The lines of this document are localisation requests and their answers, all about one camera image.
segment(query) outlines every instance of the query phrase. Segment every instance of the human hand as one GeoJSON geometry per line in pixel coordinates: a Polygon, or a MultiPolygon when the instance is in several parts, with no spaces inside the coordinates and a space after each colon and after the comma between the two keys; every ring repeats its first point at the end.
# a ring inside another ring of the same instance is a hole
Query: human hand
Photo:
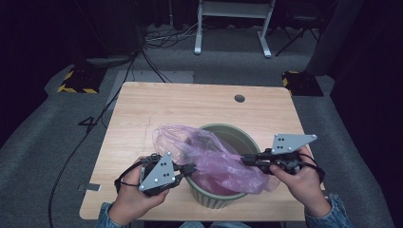
{"type": "MultiPolygon", "coordinates": [[[[303,146],[299,149],[300,154],[311,156],[308,148],[303,146]]],[[[300,156],[303,162],[315,165],[305,156],[300,156]]],[[[306,212],[312,217],[323,217],[332,209],[330,203],[323,197],[320,188],[319,175],[311,167],[304,166],[299,173],[290,175],[277,165],[271,165],[270,170],[282,182],[284,182],[295,199],[305,205],[306,212]]]]}
{"type": "MultiPolygon", "coordinates": [[[[141,168],[139,165],[127,173],[123,178],[123,182],[138,185],[141,168]]],[[[169,190],[165,190],[158,196],[148,197],[138,187],[122,184],[118,197],[109,210],[109,217],[120,225],[127,225],[130,221],[145,215],[151,208],[163,203],[168,192],[169,190]]]]}

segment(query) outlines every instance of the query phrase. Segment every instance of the sleeve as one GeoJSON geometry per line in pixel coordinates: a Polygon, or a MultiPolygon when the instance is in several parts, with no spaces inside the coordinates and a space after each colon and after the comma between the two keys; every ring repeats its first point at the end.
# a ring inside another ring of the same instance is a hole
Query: sleeve
{"type": "Polygon", "coordinates": [[[115,223],[112,219],[110,219],[107,214],[112,207],[113,203],[104,202],[101,206],[100,214],[98,216],[97,224],[95,224],[95,228],[123,228],[124,226],[115,223]]]}
{"type": "Polygon", "coordinates": [[[328,201],[332,204],[330,213],[321,218],[311,217],[305,213],[305,220],[309,228],[354,228],[347,217],[346,209],[338,195],[330,195],[328,201]]]}

